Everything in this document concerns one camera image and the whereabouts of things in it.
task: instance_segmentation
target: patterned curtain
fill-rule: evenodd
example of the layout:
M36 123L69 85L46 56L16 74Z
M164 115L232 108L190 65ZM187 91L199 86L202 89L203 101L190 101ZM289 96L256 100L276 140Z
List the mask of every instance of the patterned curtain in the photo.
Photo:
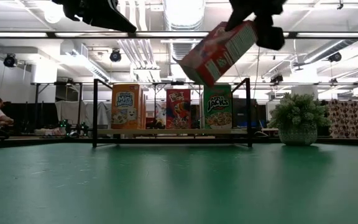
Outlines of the patterned curtain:
M358 101L332 100L328 105L331 136L358 139Z

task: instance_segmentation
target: green table surface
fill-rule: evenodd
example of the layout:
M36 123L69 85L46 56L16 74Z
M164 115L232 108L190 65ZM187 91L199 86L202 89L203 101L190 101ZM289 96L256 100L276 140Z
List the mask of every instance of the green table surface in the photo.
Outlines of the green table surface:
M0 223L358 224L358 147L0 149Z

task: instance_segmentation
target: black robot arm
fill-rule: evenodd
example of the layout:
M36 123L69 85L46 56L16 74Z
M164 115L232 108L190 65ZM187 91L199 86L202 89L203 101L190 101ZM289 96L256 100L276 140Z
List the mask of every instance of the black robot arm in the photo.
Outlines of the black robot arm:
M67 18L82 21L96 27L114 29L134 33L136 26L132 25L117 10L118 0L52 0L63 5ZM229 0L233 12L226 26L226 31L232 30L242 23L251 13L256 15L254 20L258 36L257 45L272 50L280 50L285 43L283 30L273 26L273 15L283 12L283 4L287 0Z
M52 0L63 5L67 18L105 29L134 33L136 26L132 25L117 10L118 0Z
M285 43L283 30L273 26L273 15L283 12L287 0L229 0L233 12L227 22L226 31L240 25L244 19L254 13L257 45L272 50L280 50Z

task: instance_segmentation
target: froot loops cereal box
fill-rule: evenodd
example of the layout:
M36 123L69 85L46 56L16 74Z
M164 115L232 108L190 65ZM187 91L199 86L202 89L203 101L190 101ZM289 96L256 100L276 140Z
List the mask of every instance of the froot loops cereal box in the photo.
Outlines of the froot loops cereal box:
M190 90L167 90L167 129L190 129Z

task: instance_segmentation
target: potted plant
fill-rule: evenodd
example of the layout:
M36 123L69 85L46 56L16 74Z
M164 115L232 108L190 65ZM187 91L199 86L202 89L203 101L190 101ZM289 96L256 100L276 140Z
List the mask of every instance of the potted plant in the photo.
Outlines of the potted plant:
M278 128L282 143L292 146L309 146L317 140L317 127L328 126L324 117L328 111L313 95L291 95L286 93L280 104L270 112L269 127Z

